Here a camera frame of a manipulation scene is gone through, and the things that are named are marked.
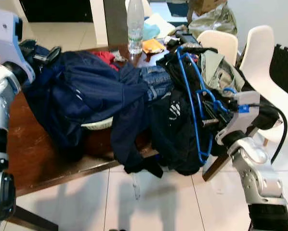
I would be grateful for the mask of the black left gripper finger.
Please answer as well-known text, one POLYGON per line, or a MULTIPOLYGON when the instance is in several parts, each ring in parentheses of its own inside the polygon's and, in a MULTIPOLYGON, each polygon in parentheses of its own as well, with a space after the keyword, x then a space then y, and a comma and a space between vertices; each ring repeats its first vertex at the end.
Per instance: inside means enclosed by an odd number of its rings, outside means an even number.
POLYGON ((41 64, 53 64, 60 56, 61 50, 62 49, 60 46, 55 46, 46 55, 41 54, 40 63, 41 64))

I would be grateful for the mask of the navy blue polo shirt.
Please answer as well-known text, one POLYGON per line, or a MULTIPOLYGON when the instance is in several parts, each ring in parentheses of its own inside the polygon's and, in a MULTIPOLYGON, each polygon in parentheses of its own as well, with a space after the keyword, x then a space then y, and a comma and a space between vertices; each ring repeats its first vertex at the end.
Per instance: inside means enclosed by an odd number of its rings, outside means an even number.
POLYGON ((148 84, 130 63, 88 51, 64 52, 24 88, 31 111, 61 154, 84 154, 84 124, 113 119, 110 145, 128 173, 146 167, 135 141, 149 125, 148 84))

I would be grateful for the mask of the blue plastic clothes hanger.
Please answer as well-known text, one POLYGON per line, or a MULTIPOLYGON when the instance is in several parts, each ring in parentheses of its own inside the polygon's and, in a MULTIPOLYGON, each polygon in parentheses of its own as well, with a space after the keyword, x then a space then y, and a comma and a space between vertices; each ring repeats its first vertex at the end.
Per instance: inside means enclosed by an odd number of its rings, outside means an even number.
MULTIPOLYGON (((204 127, 202 125, 202 101, 219 100, 228 110, 231 111, 232 108, 230 102, 223 101, 225 99, 223 95, 212 88, 208 88, 204 83, 199 64, 200 55, 203 52, 196 53, 196 50, 199 51, 200 48, 179 47, 174 54, 177 57, 178 66, 177 85, 182 85, 186 95, 187 114, 195 138, 196 159, 204 164, 212 153, 215 142, 214 136, 223 127, 204 127)), ((225 91, 230 91, 230 96, 236 94, 235 90, 225 89, 225 91)))

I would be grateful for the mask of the khaki jacket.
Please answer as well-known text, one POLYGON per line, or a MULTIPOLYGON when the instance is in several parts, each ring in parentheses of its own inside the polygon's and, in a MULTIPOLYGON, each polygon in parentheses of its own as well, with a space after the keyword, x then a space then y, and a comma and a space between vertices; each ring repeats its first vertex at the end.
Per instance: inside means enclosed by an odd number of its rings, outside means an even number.
POLYGON ((241 92, 245 85, 245 78, 241 71, 225 60, 224 55, 213 48, 204 48, 199 61, 204 83, 208 88, 219 94, 228 96, 230 91, 241 92))

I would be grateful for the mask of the black jacket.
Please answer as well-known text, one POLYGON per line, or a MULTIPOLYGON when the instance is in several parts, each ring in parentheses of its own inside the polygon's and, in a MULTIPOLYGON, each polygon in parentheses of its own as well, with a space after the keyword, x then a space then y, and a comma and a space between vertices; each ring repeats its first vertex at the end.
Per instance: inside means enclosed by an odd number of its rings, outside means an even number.
MULTIPOLYGON (((246 81, 243 71, 238 70, 238 74, 235 74, 236 83, 242 81, 240 86, 236 87, 237 92, 254 91, 254 88, 246 81)), ((254 119, 251 125, 248 126, 246 132, 252 133, 255 129, 268 130, 275 126, 280 116, 276 110, 271 109, 273 106, 263 95, 259 95, 259 105, 264 105, 264 108, 259 109, 258 116, 254 119)))

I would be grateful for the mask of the black slatted panel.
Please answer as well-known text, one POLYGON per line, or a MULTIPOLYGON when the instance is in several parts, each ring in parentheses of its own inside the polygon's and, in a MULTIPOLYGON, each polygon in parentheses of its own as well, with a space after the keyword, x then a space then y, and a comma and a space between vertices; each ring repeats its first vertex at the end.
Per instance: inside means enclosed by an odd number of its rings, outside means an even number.
POLYGON ((270 77, 275 84, 288 93, 288 48, 276 44, 270 62, 270 77))

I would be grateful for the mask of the red cloth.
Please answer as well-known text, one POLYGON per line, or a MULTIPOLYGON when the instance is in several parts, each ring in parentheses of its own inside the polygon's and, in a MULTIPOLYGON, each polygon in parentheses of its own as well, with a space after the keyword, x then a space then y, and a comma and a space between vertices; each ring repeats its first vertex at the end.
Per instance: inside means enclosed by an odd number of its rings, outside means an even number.
POLYGON ((92 54, 100 58, 104 63, 108 64, 113 70, 119 71, 119 66, 115 64, 115 55, 108 51, 92 51, 92 54))

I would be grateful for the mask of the black white-logo garment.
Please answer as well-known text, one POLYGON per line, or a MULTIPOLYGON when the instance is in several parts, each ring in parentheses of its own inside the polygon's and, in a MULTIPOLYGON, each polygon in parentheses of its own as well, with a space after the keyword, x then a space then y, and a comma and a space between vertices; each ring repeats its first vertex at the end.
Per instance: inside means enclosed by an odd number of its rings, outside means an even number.
POLYGON ((173 90, 153 102, 151 113, 151 146, 158 151, 166 167, 181 175, 196 174, 204 164, 196 159, 195 138, 187 114, 186 95, 182 85, 177 85, 177 57, 167 53, 157 62, 171 76, 173 90))

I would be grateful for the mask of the white plastic chair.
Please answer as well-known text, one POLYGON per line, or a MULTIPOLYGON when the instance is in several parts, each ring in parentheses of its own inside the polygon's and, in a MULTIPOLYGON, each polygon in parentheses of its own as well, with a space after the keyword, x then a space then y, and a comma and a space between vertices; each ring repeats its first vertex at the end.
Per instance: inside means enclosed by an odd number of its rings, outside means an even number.
POLYGON ((268 141, 280 143, 284 125, 288 126, 288 93, 270 77, 270 64, 273 60, 275 45, 273 28, 269 25, 260 25, 250 29, 239 69, 252 88, 280 109, 287 118, 283 125, 259 130, 259 134, 268 141))
POLYGON ((232 66, 236 66, 238 57, 238 39, 235 35, 208 29, 197 37, 197 41, 206 48, 215 48, 232 66))

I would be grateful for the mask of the blue denim jeans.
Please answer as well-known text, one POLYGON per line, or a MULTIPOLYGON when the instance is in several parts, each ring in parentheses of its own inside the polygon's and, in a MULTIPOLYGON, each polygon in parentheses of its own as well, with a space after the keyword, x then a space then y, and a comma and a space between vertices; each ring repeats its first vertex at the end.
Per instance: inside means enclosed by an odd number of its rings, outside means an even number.
POLYGON ((171 90, 173 90, 173 81, 171 76, 162 66, 146 66, 140 68, 142 80, 147 83, 147 97, 149 102, 157 101, 171 90))

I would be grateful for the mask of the black controller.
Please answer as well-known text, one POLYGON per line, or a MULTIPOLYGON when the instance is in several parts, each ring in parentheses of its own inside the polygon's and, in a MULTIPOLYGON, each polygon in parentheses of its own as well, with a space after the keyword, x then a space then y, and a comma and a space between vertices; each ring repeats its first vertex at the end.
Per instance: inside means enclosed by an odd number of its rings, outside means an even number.
POLYGON ((179 45, 187 44, 188 48, 202 48, 196 37, 188 31, 176 31, 175 37, 179 40, 179 45))

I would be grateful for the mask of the white plastic basket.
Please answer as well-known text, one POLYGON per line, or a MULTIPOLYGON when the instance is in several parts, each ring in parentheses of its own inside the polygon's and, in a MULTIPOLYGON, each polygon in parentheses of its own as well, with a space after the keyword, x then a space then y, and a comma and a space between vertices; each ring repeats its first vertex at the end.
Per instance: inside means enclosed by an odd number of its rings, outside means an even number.
POLYGON ((113 117, 109 117, 101 121, 83 124, 81 125, 81 127, 88 130, 103 130, 110 128, 112 126, 112 123, 113 123, 113 117))

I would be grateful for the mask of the clear water bottle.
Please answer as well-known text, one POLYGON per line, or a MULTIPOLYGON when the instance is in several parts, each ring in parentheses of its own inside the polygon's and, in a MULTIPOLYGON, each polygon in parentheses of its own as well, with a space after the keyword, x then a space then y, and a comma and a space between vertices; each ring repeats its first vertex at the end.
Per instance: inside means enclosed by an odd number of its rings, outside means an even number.
POLYGON ((127 4, 128 50, 131 55, 142 52, 144 7, 142 0, 129 0, 127 4))

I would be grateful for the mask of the camouflage jacket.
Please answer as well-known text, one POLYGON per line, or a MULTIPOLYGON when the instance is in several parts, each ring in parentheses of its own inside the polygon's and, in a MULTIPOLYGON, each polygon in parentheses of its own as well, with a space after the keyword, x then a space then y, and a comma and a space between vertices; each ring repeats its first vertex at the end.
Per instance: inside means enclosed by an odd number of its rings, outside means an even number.
POLYGON ((208 11, 208 13, 194 18, 187 28, 195 37, 199 37, 203 31, 210 29, 232 35, 238 34, 234 13, 232 13, 227 3, 223 3, 215 7, 215 9, 208 11))

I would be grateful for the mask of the orange snack packet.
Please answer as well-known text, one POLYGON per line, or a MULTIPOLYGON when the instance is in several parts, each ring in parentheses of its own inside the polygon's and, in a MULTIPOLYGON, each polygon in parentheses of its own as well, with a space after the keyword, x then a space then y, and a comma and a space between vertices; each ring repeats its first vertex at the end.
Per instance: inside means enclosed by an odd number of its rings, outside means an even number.
POLYGON ((142 42, 142 51, 146 54, 157 54, 166 50, 164 44, 156 39, 144 40, 142 42))

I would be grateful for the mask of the teal cloth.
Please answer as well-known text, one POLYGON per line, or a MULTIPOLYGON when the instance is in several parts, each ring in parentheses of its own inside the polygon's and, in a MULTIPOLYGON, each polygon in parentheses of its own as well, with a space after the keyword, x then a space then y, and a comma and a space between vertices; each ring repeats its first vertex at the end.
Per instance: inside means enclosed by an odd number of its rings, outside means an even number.
POLYGON ((161 28, 159 28, 157 24, 144 22, 142 27, 142 40, 155 39, 159 33, 161 33, 161 28))

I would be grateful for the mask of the white paper sheet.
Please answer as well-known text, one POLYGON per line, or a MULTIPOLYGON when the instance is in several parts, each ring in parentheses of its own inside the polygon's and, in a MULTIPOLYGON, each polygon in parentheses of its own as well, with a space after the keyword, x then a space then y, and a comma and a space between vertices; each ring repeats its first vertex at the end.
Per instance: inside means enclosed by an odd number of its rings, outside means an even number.
POLYGON ((175 26, 164 20, 158 13, 154 13, 147 20, 150 25, 156 25, 159 28, 159 33, 156 35, 157 39, 167 37, 172 32, 175 32, 175 26))

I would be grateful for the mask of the brown wooden table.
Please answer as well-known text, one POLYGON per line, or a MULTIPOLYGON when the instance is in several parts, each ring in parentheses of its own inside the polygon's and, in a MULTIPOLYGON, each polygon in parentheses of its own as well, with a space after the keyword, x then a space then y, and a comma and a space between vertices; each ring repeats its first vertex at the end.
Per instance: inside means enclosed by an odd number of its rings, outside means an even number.
MULTIPOLYGON (((14 176, 18 199, 49 187, 67 183, 118 167, 110 147, 110 130, 94 130, 85 137, 84 151, 78 161, 70 161, 53 145, 47 132, 39 125, 23 94, 18 94, 11 105, 8 133, 8 173, 14 176)), ((157 154, 151 148, 150 136, 141 133, 136 141, 142 156, 157 154)), ((59 231, 59 226, 40 215, 15 206, 14 214, 5 223, 20 225, 35 231, 59 231)))

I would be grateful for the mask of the brown cardboard box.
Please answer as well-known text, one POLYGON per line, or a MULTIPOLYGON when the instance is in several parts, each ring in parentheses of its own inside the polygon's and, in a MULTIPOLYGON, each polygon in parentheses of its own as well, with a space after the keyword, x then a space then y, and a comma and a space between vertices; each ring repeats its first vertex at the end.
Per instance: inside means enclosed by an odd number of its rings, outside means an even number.
POLYGON ((202 15, 214 10, 219 5, 225 4, 228 0, 189 0, 188 10, 190 13, 202 15))

